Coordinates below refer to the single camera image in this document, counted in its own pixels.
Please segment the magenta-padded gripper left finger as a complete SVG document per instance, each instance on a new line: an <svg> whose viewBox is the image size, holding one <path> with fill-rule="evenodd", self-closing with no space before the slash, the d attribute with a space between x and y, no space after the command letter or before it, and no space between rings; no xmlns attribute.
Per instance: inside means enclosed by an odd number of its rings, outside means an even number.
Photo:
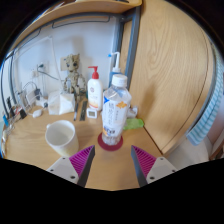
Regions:
<svg viewBox="0 0 224 224"><path fill-rule="evenodd" d="M95 146L89 146L71 157L61 157L47 171L81 187L86 185Z"/></svg>

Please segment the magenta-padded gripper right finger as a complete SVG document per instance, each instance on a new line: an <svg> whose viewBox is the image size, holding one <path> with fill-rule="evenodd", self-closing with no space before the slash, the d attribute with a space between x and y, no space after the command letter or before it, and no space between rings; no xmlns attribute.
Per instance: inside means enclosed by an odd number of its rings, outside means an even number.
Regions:
<svg viewBox="0 0 224 224"><path fill-rule="evenodd" d="M177 171L165 157L156 158L134 145L131 146L131 156L140 186L150 184Z"/></svg>

